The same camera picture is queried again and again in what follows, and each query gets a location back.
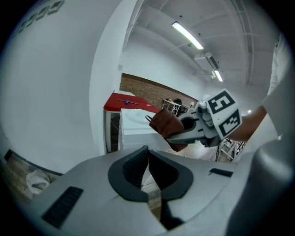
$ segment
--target ceiling beam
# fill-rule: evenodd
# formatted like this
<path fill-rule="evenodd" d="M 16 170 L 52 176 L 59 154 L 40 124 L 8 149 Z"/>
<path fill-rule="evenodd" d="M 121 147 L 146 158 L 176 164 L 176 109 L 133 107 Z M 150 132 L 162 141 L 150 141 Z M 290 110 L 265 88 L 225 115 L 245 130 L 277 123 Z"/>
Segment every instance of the ceiling beam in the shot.
<path fill-rule="evenodd" d="M 246 9 L 245 4 L 243 3 L 243 1 L 241 1 L 241 4 L 243 6 L 244 9 Z M 249 85 L 252 79 L 252 74 L 253 74 L 253 68 L 254 68 L 254 38 L 253 38 L 253 32 L 252 32 L 252 25 L 251 25 L 251 21 L 250 21 L 250 17 L 248 12 L 246 11 L 246 17 L 247 17 L 247 21 L 248 21 L 248 25 L 249 25 L 249 29 L 250 29 L 250 34 L 251 34 L 251 43 L 252 43 L 252 51 L 251 51 L 251 55 L 252 55 L 252 64 L 251 64 L 251 71 L 250 71 L 250 76 L 248 76 L 248 78 L 246 79 L 246 85 Z"/>
<path fill-rule="evenodd" d="M 197 74 L 197 73 L 195 73 L 194 75 L 197 75 L 197 76 L 211 76 L 213 74 Z"/>
<path fill-rule="evenodd" d="M 211 19 L 218 18 L 218 17 L 222 17 L 222 16 L 226 16 L 226 15 L 228 15 L 228 12 L 227 11 L 218 11 L 218 12 L 215 12 L 213 14 L 209 14 L 209 15 L 203 16 L 201 19 L 199 19 L 198 21 L 194 22 L 189 27 L 190 28 L 193 28 L 196 25 L 198 25 L 198 24 L 200 24 L 200 23 L 202 23 L 204 21 L 211 20 Z"/>
<path fill-rule="evenodd" d="M 223 68 L 222 71 L 243 72 L 243 69 Z"/>
<path fill-rule="evenodd" d="M 217 50 L 212 50 L 211 53 L 240 53 L 240 49 L 237 48 L 226 48 L 226 49 L 217 49 Z M 270 50 L 256 50 L 255 53 L 270 53 L 273 54 L 273 51 Z"/>
<path fill-rule="evenodd" d="M 234 8 L 232 2 L 230 0 L 220 0 L 220 2 L 223 4 L 225 9 L 227 10 L 229 17 L 231 19 L 232 25 L 235 29 L 235 32 L 237 34 L 238 42 L 241 48 L 241 60 L 244 63 L 243 65 L 243 74 L 244 78 L 246 80 L 247 73 L 248 73 L 248 51 L 247 51 L 247 45 L 245 43 L 245 38 L 242 30 L 242 23 L 236 13 L 236 9 Z"/>
<path fill-rule="evenodd" d="M 138 16 L 140 15 L 140 12 L 142 11 L 143 1 L 144 0 L 137 0 L 136 4 L 134 6 L 134 9 L 133 9 L 133 12 L 130 17 L 129 24 L 128 24 L 128 28 L 126 30 L 126 35 L 125 35 L 122 51 L 124 51 L 126 49 L 127 42 L 128 42 L 128 39 L 132 33 L 132 30 L 134 29 L 135 22 L 136 22 Z"/>
<path fill-rule="evenodd" d="M 236 36 L 236 33 L 230 33 L 230 34 L 220 34 L 220 35 L 211 35 L 207 37 L 199 37 L 199 39 L 211 39 L 211 38 L 216 38 L 216 37 L 224 37 L 224 36 Z"/>
<path fill-rule="evenodd" d="M 240 23 L 241 23 L 241 26 L 242 26 L 242 33 L 243 33 L 244 41 L 245 41 L 245 48 L 246 48 L 246 52 L 247 52 L 247 58 L 246 58 L 247 70 L 246 70 L 245 84 L 247 84 L 247 80 L 248 80 L 248 77 L 249 77 L 249 48 L 248 48 L 249 42 L 248 42 L 248 38 L 245 37 L 245 33 L 246 33 L 245 21 L 243 20 L 243 16 L 239 11 L 239 7 L 238 7 L 238 4 L 236 3 L 236 0 L 231 0 L 231 3 L 235 8 L 238 19 L 240 20 Z"/>
<path fill-rule="evenodd" d="M 178 46 L 176 46 L 176 47 L 173 47 L 173 48 L 169 49 L 168 51 L 173 51 L 173 50 L 178 49 L 179 47 L 185 46 L 185 45 L 187 45 L 187 44 L 188 44 L 188 43 L 180 44 L 180 45 L 178 45 Z"/>
<path fill-rule="evenodd" d="M 157 10 L 157 12 L 153 15 L 153 17 L 150 18 L 150 20 L 146 23 L 146 28 L 148 28 L 148 25 L 150 24 L 150 22 L 156 18 L 157 14 L 159 14 L 159 13 L 161 12 L 161 10 L 162 10 L 163 7 L 167 4 L 168 1 L 169 1 L 169 0 L 166 0 L 166 1 L 162 4 L 162 6 Z"/>

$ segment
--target desk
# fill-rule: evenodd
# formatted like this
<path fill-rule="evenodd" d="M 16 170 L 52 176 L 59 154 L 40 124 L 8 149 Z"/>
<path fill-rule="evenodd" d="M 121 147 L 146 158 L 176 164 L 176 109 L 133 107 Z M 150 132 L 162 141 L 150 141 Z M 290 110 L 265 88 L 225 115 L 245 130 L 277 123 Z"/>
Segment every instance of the desk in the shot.
<path fill-rule="evenodd" d="M 128 100 L 137 104 L 129 103 L 125 105 L 123 101 L 118 100 Z M 148 112 L 158 113 L 159 109 L 151 105 L 148 101 L 141 97 L 135 97 L 125 94 L 112 93 L 107 102 L 105 103 L 103 110 L 105 111 L 105 139 L 107 151 L 111 151 L 111 113 L 120 113 L 121 108 L 124 109 L 142 109 Z"/>
<path fill-rule="evenodd" d="M 127 91 L 123 91 L 123 90 L 116 89 L 115 90 L 115 93 L 117 93 L 117 94 L 125 94 L 125 95 L 130 95 L 130 96 L 134 96 L 135 97 L 135 95 L 133 93 L 127 92 Z"/>
<path fill-rule="evenodd" d="M 169 105 L 172 104 L 173 105 L 172 112 L 176 111 L 175 115 L 177 115 L 177 112 L 178 112 L 179 108 L 181 107 L 181 105 L 179 105 L 173 101 L 167 101 L 165 99 L 163 99 L 163 101 L 164 101 L 164 103 L 163 103 L 162 109 L 164 108 L 164 106 L 167 106 L 167 108 L 168 108 Z"/>
<path fill-rule="evenodd" d="M 188 111 L 190 111 L 190 110 L 194 110 L 194 108 L 193 107 L 189 107 L 189 106 L 186 106 L 186 105 L 181 105 L 182 107 L 184 107 L 185 109 L 187 109 L 187 111 L 186 112 L 188 112 Z"/>

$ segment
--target red table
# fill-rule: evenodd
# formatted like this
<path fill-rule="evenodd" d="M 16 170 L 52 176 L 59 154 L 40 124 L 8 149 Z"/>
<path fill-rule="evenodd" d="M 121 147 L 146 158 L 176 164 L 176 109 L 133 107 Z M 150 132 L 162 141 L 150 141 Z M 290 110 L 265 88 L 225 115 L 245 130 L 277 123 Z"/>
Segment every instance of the red table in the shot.
<path fill-rule="evenodd" d="M 130 101 L 138 103 L 139 105 L 132 103 L 126 105 L 125 102 L 118 100 Z M 109 99 L 103 107 L 104 111 L 106 112 L 106 146 L 108 152 L 111 151 L 111 113 L 120 113 L 121 108 L 142 109 L 154 113 L 158 113 L 160 111 L 158 108 L 151 105 L 148 101 L 144 100 L 141 97 L 112 93 L 112 95 L 109 97 Z"/>

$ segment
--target white plastic bag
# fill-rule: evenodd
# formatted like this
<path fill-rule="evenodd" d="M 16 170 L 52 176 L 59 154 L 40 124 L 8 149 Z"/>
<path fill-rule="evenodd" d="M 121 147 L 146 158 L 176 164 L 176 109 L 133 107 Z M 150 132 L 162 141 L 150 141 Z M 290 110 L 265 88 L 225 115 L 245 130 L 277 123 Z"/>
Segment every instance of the white plastic bag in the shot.
<path fill-rule="evenodd" d="M 28 189 L 33 194 L 40 194 L 49 186 L 49 177 L 40 170 L 35 170 L 26 175 Z"/>

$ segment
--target ceiling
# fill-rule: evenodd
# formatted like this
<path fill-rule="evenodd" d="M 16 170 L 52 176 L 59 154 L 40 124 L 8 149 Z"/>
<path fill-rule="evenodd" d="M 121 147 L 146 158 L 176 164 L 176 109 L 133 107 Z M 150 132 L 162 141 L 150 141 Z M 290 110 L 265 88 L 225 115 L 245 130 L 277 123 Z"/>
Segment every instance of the ceiling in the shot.
<path fill-rule="evenodd" d="M 144 0 L 129 32 L 161 43 L 212 80 L 194 61 L 209 52 L 224 81 L 267 89 L 273 47 L 279 31 L 263 9 L 250 0 Z M 204 47 L 198 50 L 171 25 L 178 21 Z"/>

